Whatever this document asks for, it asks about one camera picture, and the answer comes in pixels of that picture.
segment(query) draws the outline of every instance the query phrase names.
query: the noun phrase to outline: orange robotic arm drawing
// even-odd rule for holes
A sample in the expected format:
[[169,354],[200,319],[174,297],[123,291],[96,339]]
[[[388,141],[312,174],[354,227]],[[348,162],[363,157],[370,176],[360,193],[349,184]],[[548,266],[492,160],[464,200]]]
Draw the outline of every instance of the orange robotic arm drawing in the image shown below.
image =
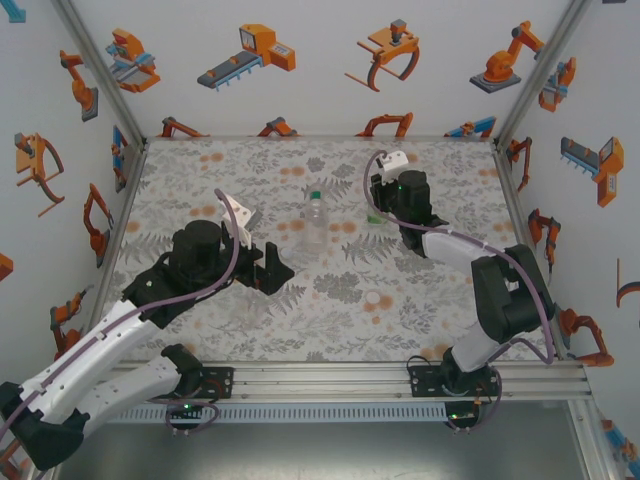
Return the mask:
[[607,346],[604,343],[604,338],[602,337],[602,330],[593,318],[587,315],[579,316],[573,309],[569,308],[568,310],[560,311],[558,323],[560,324],[560,330],[566,337],[570,337],[582,327],[591,330],[593,339],[598,346],[598,353],[584,355],[578,357],[577,360],[580,360],[590,367],[609,367],[613,365],[614,358],[609,355]]
[[95,228],[91,223],[91,208],[93,207],[94,201],[98,204],[98,207],[100,207],[100,210],[102,210],[102,212],[107,217],[107,221],[109,223],[110,229],[113,228],[114,221],[113,221],[113,216],[111,215],[111,212],[107,208],[106,203],[104,203],[104,200],[100,195],[100,192],[98,191],[98,189],[93,183],[90,183],[89,196],[87,197],[87,201],[84,204],[83,221],[84,221],[84,226],[89,232],[91,248],[93,249],[94,252],[96,252],[96,266],[99,268],[102,265],[102,262],[104,261],[104,255],[105,255],[105,252],[107,251],[107,245],[109,244],[110,232],[109,230],[106,230],[104,233],[101,233],[100,230]]
[[398,129],[396,130],[396,137],[404,137],[407,134],[407,130],[411,126],[413,121],[413,113],[409,112],[406,115],[381,115],[369,120],[364,131],[358,133],[356,137],[373,137],[373,131],[378,125],[383,123],[397,123]]
[[487,93],[493,93],[520,82],[520,77],[513,72],[512,67],[518,60],[523,45],[535,52],[536,59],[544,47],[544,42],[531,32],[529,21],[522,22],[514,28],[511,36],[513,40],[509,48],[493,54],[487,61],[485,72],[470,79],[471,83]]
[[540,209],[536,208],[529,214],[529,230],[531,231],[534,245],[537,245],[542,239],[542,229],[544,227],[548,229],[544,256],[549,265],[549,275],[551,275],[553,265],[556,263],[556,241],[562,225],[553,217],[543,217],[540,215]]
[[158,137],[171,138],[173,132],[178,130],[179,132],[186,133],[190,137],[209,137],[210,135],[203,135],[200,132],[194,130],[191,127],[187,127],[184,123],[178,122],[173,117],[167,117],[162,120],[162,133]]
[[84,65],[80,55],[67,55],[64,50],[60,50],[60,64],[67,69],[73,83],[71,90],[76,102],[82,107],[82,121],[86,122],[98,116],[98,89],[88,88],[84,80],[76,70],[78,65]]
[[513,167],[514,163],[517,163],[520,159],[520,152],[524,150],[524,172],[522,174],[522,181],[518,185],[518,192],[521,192],[524,187],[529,183],[529,161],[531,158],[531,137],[525,138],[522,142],[518,143],[516,140],[511,140],[511,144],[507,149],[507,159]]
[[69,300],[61,307],[51,307],[49,312],[51,314],[50,327],[58,350],[54,360],[60,358],[60,356],[78,343],[78,340],[82,337],[81,331],[72,328],[65,334],[61,327],[80,312],[82,299],[91,288],[93,288],[93,285],[89,285],[81,292],[76,293],[72,300]]
[[0,473],[8,480],[20,480],[25,473],[11,461],[11,457],[21,446],[18,439],[14,439],[5,450],[0,450]]

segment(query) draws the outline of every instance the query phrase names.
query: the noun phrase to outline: orange robot illustration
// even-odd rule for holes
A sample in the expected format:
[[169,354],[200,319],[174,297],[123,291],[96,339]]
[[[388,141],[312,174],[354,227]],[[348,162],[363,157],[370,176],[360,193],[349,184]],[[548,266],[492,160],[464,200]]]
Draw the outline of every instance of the orange robot illustration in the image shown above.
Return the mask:
[[0,253],[0,282],[13,272],[13,260]]
[[242,50],[229,60],[207,70],[198,77],[198,83],[208,88],[220,90],[232,79],[240,78],[244,72],[251,73],[254,67],[275,65],[290,72],[296,68],[296,52],[276,40],[276,32],[259,23],[240,27]]
[[[49,181],[64,172],[62,160],[60,160],[60,156],[56,149],[53,148],[53,145],[51,145],[51,142],[37,133],[29,135],[28,137],[24,136],[22,133],[17,133],[14,140],[17,148],[16,173],[22,173],[29,170],[29,176],[20,180],[16,185],[20,187],[28,181],[33,180],[42,189],[47,198],[53,202],[38,214],[38,217],[41,217],[64,200],[64,197],[59,197],[54,194],[48,184]],[[51,154],[53,161],[58,168],[56,173],[49,176],[47,176],[44,167],[45,151],[48,151]]]
[[556,263],[556,242],[558,241],[558,234],[562,225],[553,217],[543,217],[540,215],[540,209],[536,208],[529,214],[529,231],[531,232],[531,238],[533,244],[538,245],[538,242],[542,240],[542,229],[547,228],[547,240],[544,246],[544,257],[547,259],[547,266],[549,267],[549,279],[551,279],[551,273],[553,272],[553,265]]
[[395,137],[404,137],[407,134],[407,130],[409,130],[412,121],[413,113],[411,112],[406,115],[381,115],[369,120],[369,123],[367,123],[364,130],[358,133],[356,137],[373,137],[373,131],[376,127],[384,123],[397,123],[398,128],[396,129]]
[[567,63],[560,62],[556,71],[549,77],[540,94],[538,103],[549,112],[556,108],[569,93],[569,85],[576,74],[576,57],[571,57]]
[[618,195],[618,173],[624,168],[624,148],[617,137],[611,137],[599,152],[562,137],[560,154],[576,168],[591,174],[598,185],[598,205],[606,207]]
[[535,59],[544,47],[544,43],[531,32],[531,22],[522,22],[511,30],[511,36],[513,40],[509,49],[493,54],[487,61],[486,71],[469,79],[479,89],[493,93],[520,83],[522,79],[513,72],[513,66],[518,60],[522,46],[526,45],[533,50]]
[[[371,68],[367,74],[367,81],[360,80],[355,75],[345,73],[351,80],[369,87],[374,92],[379,92],[380,89],[376,87],[376,75],[379,70],[383,70],[399,80],[406,80],[413,72],[420,59],[420,47],[418,43],[420,39],[413,33],[407,30],[407,23],[403,20],[396,20],[392,22],[389,27],[378,30],[367,37],[371,42],[375,43],[378,48],[372,48],[369,45],[358,42],[358,46],[364,48],[371,53]],[[385,67],[394,58],[409,54],[411,58],[405,69],[401,73],[396,73],[390,68]]]
[[596,321],[587,315],[578,315],[573,309],[560,310],[558,314],[558,324],[560,325],[560,332],[562,333],[562,341],[567,348],[569,348],[569,337],[576,333],[580,328],[588,328],[593,335],[593,339],[598,347],[597,353],[590,353],[577,357],[576,360],[580,360],[582,363],[589,367],[610,367],[614,363],[614,358],[609,354],[607,345],[604,343],[602,337],[602,330],[596,323]]
[[87,292],[93,288],[93,285],[89,285],[87,288],[75,294],[73,299],[66,302],[60,307],[51,307],[49,311],[51,315],[51,331],[53,332],[53,338],[56,341],[56,355],[54,360],[57,360],[64,355],[71,347],[73,347],[78,340],[82,337],[82,330],[69,329],[67,333],[62,331],[62,326],[80,313],[82,308],[82,299]]
[[268,137],[273,132],[279,137],[297,137],[298,132],[287,125],[284,118],[278,117],[271,122],[267,122],[267,125],[260,131],[258,137]]
[[162,120],[162,133],[158,135],[160,138],[171,138],[175,131],[182,132],[190,137],[209,137],[210,135],[203,135],[200,132],[194,130],[191,127],[187,127],[184,123],[178,122],[173,117],[166,117]]
[[529,183],[529,163],[531,161],[532,143],[533,140],[531,140],[531,137],[525,138],[522,142],[511,140],[511,143],[509,144],[509,147],[506,151],[509,165],[511,165],[511,168],[513,168],[513,164],[518,163],[518,160],[520,159],[520,152],[524,150],[524,172],[522,173],[522,181],[520,182],[520,185],[518,185],[518,192],[521,192],[522,189]]
[[489,138],[493,127],[496,124],[496,117],[487,117],[477,122],[466,122],[464,125],[460,125],[458,128],[444,134],[445,137],[470,137],[475,134],[480,134],[480,138]]
[[[109,224],[109,230],[105,230],[104,233],[100,232],[96,227],[91,223],[91,208],[93,207],[93,202],[98,204],[102,213],[107,217],[107,221]],[[109,245],[109,238],[111,236],[110,229],[113,228],[114,221],[111,212],[107,208],[107,204],[102,199],[102,195],[96,188],[93,183],[89,184],[89,196],[87,197],[87,201],[84,204],[84,214],[83,214],[84,226],[89,232],[89,240],[91,244],[91,248],[94,252],[96,252],[96,267],[100,268],[102,266],[102,262],[104,262],[104,256],[107,251],[107,246]]]
[[98,89],[87,87],[76,70],[78,65],[84,65],[84,61],[80,55],[67,55],[64,50],[60,50],[60,64],[67,69],[73,78],[71,91],[76,102],[82,107],[82,121],[86,122],[96,118],[98,116]]
[[155,57],[144,51],[140,40],[120,28],[112,34],[113,42],[106,48],[114,61],[109,71],[120,88],[140,93],[158,83]]

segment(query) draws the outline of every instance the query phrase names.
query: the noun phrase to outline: floral tablecloth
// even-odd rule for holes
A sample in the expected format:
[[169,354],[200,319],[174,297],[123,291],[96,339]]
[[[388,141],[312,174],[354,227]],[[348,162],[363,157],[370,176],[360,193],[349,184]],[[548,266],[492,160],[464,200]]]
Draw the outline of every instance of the floral tablecloth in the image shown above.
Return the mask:
[[[494,246],[515,243],[491,146],[475,142],[249,138],[154,141],[127,220],[105,313],[121,290],[194,219],[221,221],[218,187],[262,214],[258,248],[274,242],[296,272],[277,294],[234,284],[132,351],[148,360],[181,342],[201,360],[399,361],[439,358],[476,321],[471,278],[407,251],[398,228],[367,223],[362,175],[377,149],[407,153],[424,170],[434,212]],[[323,186],[326,253],[299,243],[305,193]],[[528,335],[542,345],[539,331]],[[505,359],[534,358],[514,347]]]

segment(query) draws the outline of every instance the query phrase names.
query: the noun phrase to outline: metal corner post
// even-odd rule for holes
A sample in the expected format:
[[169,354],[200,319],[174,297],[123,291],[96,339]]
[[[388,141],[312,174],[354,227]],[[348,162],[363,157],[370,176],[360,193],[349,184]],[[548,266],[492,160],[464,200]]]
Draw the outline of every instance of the metal corner post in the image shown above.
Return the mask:
[[107,298],[107,291],[109,284],[111,283],[111,276],[118,260],[118,252],[120,251],[120,244],[124,237],[125,229],[127,228],[127,222],[129,214],[131,213],[131,207],[133,206],[133,200],[135,199],[136,192],[138,191],[138,183],[140,182],[140,176],[142,175],[142,169],[147,158],[148,144],[143,146],[142,152],[136,150],[136,155],[132,162],[131,173],[127,180],[127,197],[122,207],[122,213],[120,215],[120,221],[118,222],[116,229],[109,242],[107,249],[107,255],[104,262],[104,272],[102,275],[102,281],[100,287],[98,287],[98,294],[96,301],[91,312],[91,317],[88,321],[88,329],[93,328],[102,317],[102,309]]
[[594,400],[568,400],[568,414],[589,480],[622,480]]
[[507,116],[504,126],[498,135],[498,150],[504,152],[509,146],[518,126],[527,114],[529,107],[542,90],[547,78],[555,67],[560,55],[566,47],[571,35],[578,27],[593,0],[571,0],[549,41],[545,44],[542,55],[535,69],[529,76],[522,93],[516,100]]
[[78,14],[72,0],[51,0],[60,20],[64,24],[67,32],[75,42],[80,55],[90,66],[91,73],[96,79],[102,92],[111,104],[111,107],[122,122],[127,132],[131,135],[131,141],[136,145],[136,150],[142,150],[144,145],[144,135],[136,122],[131,110],[127,106],[124,98],[120,94],[120,89],[111,77],[109,67],[100,56],[100,51],[93,42],[87,27]]
[[[513,177],[509,167],[509,160],[504,151],[496,149],[493,152],[494,160],[496,162],[496,168],[498,170],[498,177],[500,178],[500,184],[502,185],[502,192],[504,193],[505,201],[507,202],[507,208],[511,215],[511,223],[516,234],[518,242],[527,245],[535,252],[535,245],[531,238],[531,232],[527,227],[527,216],[522,210],[522,203],[518,197],[518,190],[513,183]],[[562,335],[560,333],[560,327],[557,321],[552,321],[555,318],[555,314],[550,318],[551,335],[555,344],[556,353],[560,360],[567,359],[567,349],[562,343]]]

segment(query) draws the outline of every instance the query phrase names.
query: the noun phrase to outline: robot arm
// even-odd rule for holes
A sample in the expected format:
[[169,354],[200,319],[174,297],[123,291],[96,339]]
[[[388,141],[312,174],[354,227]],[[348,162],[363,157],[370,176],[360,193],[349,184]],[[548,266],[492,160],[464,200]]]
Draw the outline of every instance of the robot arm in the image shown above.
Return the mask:
[[[371,177],[374,204],[404,222],[430,227],[446,224],[432,211],[426,175],[407,170],[405,161],[402,152],[392,152],[378,160],[383,173]],[[442,261],[473,279],[478,322],[445,352],[440,368],[448,391],[463,393],[475,388],[479,376],[486,373],[487,363],[505,344],[540,326],[534,300],[516,270],[503,258],[490,256],[484,247],[449,235],[444,228],[423,232],[400,226],[400,233],[409,250]],[[553,301],[533,252],[525,245],[515,245],[505,253],[527,273],[550,316]]]
[[[173,250],[139,274],[122,299],[65,355],[22,385],[0,385],[0,413],[5,421],[27,403],[10,429],[38,469],[65,461],[85,436],[119,412],[158,395],[184,397],[201,386],[202,365],[181,345],[165,348],[161,357],[113,381],[97,382],[132,348],[203,297],[122,318],[142,305],[193,294],[218,282],[232,261],[232,244],[224,224],[189,223],[174,234]],[[266,244],[264,267],[255,263],[262,257],[255,245],[239,245],[227,283],[211,293],[238,280],[271,295],[293,278],[293,270],[280,262],[274,244]]]

